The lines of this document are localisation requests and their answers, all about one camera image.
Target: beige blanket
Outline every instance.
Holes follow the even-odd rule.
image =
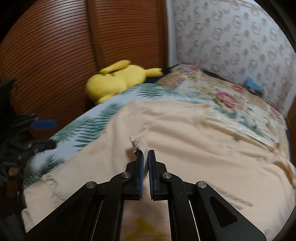
[[[135,160],[133,145],[183,181],[204,180],[272,240],[295,206],[296,174],[281,146],[270,150],[238,135],[206,104],[131,102],[96,141],[24,191],[28,231],[88,181],[102,183]],[[143,199],[125,204],[121,240],[170,240],[167,202],[153,202],[149,182]]]

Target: wallpaper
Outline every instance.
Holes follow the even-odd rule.
[[[295,81],[296,54],[274,20],[249,2],[174,0],[177,58],[239,85],[252,77],[280,111]]]

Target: white wall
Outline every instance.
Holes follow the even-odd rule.
[[[254,2],[254,0],[243,0],[243,1],[259,5],[258,3]],[[289,91],[288,96],[282,106],[282,109],[279,110],[281,112],[281,114],[283,115],[283,117],[287,117],[295,97],[296,97],[296,85],[294,85],[291,88],[291,90]]]
[[[258,5],[259,6],[259,4],[256,3],[254,0],[242,0],[242,1],[248,2],[248,3],[251,3],[251,4],[254,4],[254,5]]]
[[[177,46],[175,38],[173,0],[166,0],[168,16],[169,66],[178,64]]]

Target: wooden slatted panel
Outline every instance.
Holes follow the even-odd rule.
[[[288,128],[290,132],[291,162],[296,165],[296,98],[288,113]]]
[[[159,2],[162,0],[94,1],[93,36],[99,46],[98,66],[128,59],[146,69],[164,67],[164,29]]]
[[[86,0],[38,0],[0,45],[1,77],[16,78],[14,107],[56,119],[50,137],[89,106],[85,83],[96,73]]]

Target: yellow plush toy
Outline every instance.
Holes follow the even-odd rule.
[[[122,60],[104,68],[100,74],[91,77],[86,83],[86,92],[95,104],[100,104],[118,93],[137,84],[144,83],[146,77],[162,76],[161,69],[147,69],[130,65],[129,60]]]

